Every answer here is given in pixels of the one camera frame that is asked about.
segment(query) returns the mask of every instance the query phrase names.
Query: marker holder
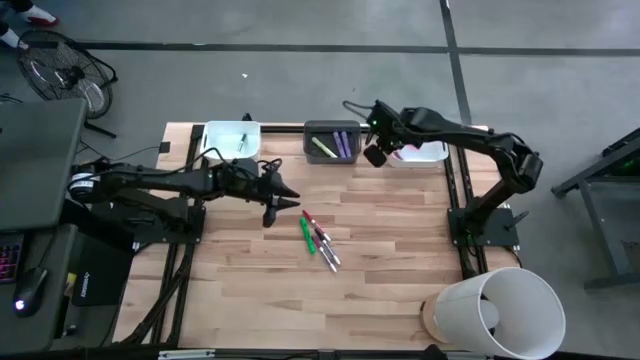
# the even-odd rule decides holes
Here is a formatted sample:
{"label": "marker holder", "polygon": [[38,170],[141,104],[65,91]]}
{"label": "marker holder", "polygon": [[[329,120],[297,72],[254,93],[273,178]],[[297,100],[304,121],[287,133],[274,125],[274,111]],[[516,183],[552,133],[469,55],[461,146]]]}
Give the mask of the marker holder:
{"label": "marker holder", "polygon": [[[333,138],[333,132],[344,131],[349,140],[351,156],[340,158],[340,151]],[[328,147],[337,158],[331,158],[311,141],[312,137],[318,138]],[[353,120],[310,120],[304,123],[303,150],[310,164],[354,164],[360,155],[360,123]]]}

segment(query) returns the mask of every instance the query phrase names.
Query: computer mouse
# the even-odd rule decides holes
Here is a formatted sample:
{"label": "computer mouse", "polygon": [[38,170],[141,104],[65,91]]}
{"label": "computer mouse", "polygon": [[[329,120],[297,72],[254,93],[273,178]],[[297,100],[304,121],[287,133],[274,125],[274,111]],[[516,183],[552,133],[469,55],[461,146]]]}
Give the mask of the computer mouse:
{"label": "computer mouse", "polygon": [[13,293],[13,312],[18,317],[31,316],[38,311],[48,273],[45,268],[35,267],[22,274]]}

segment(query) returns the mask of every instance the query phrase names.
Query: wooden tabletop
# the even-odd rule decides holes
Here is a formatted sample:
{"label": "wooden tabletop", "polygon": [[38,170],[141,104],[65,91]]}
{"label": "wooden tabletop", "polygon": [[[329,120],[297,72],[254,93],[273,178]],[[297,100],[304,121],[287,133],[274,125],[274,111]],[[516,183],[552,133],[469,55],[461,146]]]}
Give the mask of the wooden tabletop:
{"label": "wooden tabletop", "polygon": [[[171,152],[160,155],[158,168],[184,165],[192,125],[167,125]],[[302,205],[279,212],[263,229],[264,208],[257,204],[233,198],[206,204],[180,345],[418,350],[435,343],[421,328],[420,303],[461,280],[446,221],[444,167],[376,169],[362,156],[355,165],[310,165],[301,134],[264,134],[261,158],[278,157]],[[469,152],[468,162],[481,195],[499,175],[486,156]],[[320,254],[309,254],[302,209],[334,240],[338,273]],[[129,335],[156,300],[166,252],[156,244],[135,257],[114,340]],[[517,266],[503,249],[486,253],[490,269]]]}

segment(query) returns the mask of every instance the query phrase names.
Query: keyboard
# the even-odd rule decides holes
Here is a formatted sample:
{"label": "keyboard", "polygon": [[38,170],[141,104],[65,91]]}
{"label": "keyboard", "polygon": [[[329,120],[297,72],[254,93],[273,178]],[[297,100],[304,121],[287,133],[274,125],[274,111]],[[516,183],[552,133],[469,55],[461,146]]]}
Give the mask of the keyboard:
{"label": "keyboard", "polygon": [[0,285],[16,281],[23,242],[23,234],[0,235]]}

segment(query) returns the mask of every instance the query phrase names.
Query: concrete floor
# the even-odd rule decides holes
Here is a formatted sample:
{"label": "concrete floor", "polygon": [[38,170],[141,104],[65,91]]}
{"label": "concrete floor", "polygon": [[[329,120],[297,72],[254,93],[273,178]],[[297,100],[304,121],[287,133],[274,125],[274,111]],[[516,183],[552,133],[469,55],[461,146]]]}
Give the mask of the concrete floor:
{"label": "concrete floor", "polygon": [[[42,0],[78,40],[220,44],[445,46],[436,0]],[[640,48],[634,0],[450,0],[460,46]],[[16,29],[24,25],[8,17]],[[425,105],[459,119],[449,58],[438,54],[92,51],[113,65],[112,141],[83,138],[118,157],[157,144],[169,121],[348,119],[343,99]],[[526,268],[546,279],[567,314],[566,351],[637,358],[640,290],[587,294],[608,274],[578,194],[549,189],[640,125],[637,57],[461,56],[474,124],[521,135],[541,152],[538,188],[511,201]],[[0,93],[38,101],[0,50]],[[85,159],[91,158],[88,151]],[[151,166],[156,155],[131,159]]]}

